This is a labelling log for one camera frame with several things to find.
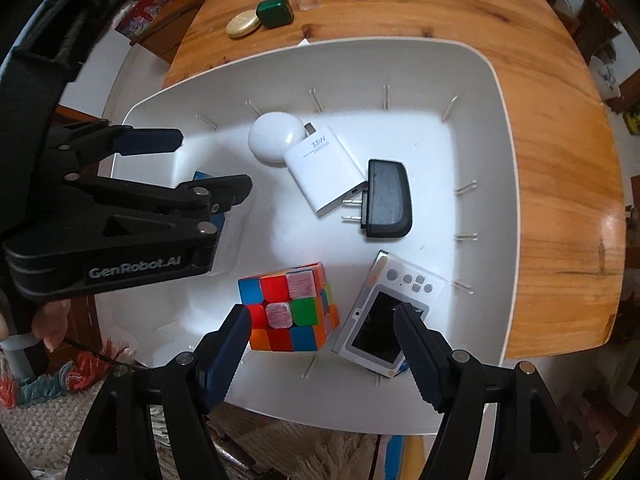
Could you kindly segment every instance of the wooden table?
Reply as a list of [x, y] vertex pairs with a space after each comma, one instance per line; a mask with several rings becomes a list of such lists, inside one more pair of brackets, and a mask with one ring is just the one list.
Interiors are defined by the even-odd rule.
[[607, 341], [625, 257], [620, 167], [587, 67], [544, 0], [322, 0], [288, 27], [229, 39], [227, 22], [259, 1], [207, 0], [165, 85], [303, 38], [422, 36], [475, 47], [497, 72], [518, 163], [522, 240], [507, 357]]

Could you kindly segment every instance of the power adapter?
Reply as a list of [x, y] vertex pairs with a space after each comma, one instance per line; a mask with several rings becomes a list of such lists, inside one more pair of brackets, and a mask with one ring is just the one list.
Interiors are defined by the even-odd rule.
[[360, 168], [328, 126], [311, 133], [284, 152], [283, 158], [293, 179], [318, 216], [340, 205], [342, 199], [356, 196], [366, 180]]
[[362, 200], [343, 200], [359, 205], [360, 216], [343, 216], [358, 221], [367, 238], [402, 238], [414, 222], [409, 179], [402, 162], [369, 159], [367, 189]]

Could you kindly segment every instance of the black plug adapter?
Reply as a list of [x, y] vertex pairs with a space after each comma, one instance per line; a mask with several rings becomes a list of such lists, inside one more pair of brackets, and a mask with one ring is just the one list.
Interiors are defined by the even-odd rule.
[[357, 220], [367, 238], [402, 238], [414, 222], [409, 179], [402, 162], [369, 159], [368, 186], [362, 200], [343, 200], [360, 205], [360, 216], [343, 216]]

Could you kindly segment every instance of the white phone charger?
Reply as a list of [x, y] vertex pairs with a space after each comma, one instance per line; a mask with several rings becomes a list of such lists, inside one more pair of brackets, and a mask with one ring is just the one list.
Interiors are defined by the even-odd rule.
[[[305, 126], [313, 131], [310, 124]], [[328, 126], [287, 150], [284, 162], [318, 216], [365, 189], [367, 179]]]

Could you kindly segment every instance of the wall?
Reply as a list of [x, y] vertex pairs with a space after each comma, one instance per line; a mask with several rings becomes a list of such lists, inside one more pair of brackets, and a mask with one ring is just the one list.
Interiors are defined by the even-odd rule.
[[[584, 0], [567, 0], [572, 11], [577, 14]], [[616, 49], [616, 62], [613, 64], [613, 72], [616, 80], [621, 83], [640, 68], [640, 54], [631, 37], [625, 29], [618, 25], [621, 33], [613, 40]]]
[[139, 44], [131, 47], [102, 116], [111, 124], [123, 124], [122, 121], [131, 108], [162, 90], [167, 70], [169, 64], [165, 60]]
[[622, 115], [615, 114], [607, 108], [607, 116], [618, 152], [625, 205], [630, 205], [634, 202], [631, 177], [640, 174], [640, 136], [629, 135]]
[[66, 86], [60, 104], [102, 117], [111, 87], [130, 48], [127, 38], [108, 30], [92, 50], [76, 81]]

